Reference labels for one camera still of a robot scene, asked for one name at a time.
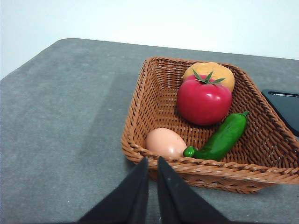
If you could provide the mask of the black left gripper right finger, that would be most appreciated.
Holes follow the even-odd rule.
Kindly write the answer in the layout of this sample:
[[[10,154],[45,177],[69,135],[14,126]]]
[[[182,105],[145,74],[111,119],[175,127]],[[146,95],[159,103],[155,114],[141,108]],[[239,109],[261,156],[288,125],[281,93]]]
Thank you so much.
[[[163,224],[228,224],[230,221],[190,186],[160,156],[157,193]]]

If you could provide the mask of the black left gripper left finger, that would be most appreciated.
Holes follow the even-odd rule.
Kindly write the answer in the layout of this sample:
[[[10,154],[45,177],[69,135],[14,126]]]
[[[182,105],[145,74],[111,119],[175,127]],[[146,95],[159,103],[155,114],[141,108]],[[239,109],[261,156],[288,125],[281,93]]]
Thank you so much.
[[[115,190],[78,222],[80,224],[143,224],[148,191],[148,160],[144,157]]]

